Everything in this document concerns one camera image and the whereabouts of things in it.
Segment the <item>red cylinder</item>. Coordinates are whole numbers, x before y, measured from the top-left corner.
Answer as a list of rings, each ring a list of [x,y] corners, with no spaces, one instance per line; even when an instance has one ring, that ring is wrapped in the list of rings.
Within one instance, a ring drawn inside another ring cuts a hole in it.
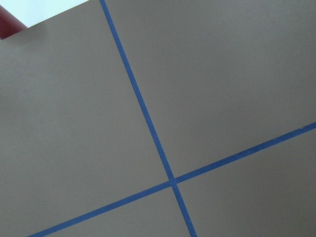
[[[0,6],[0,39],[6,39],[28,27],[13,16],[4,7]]]

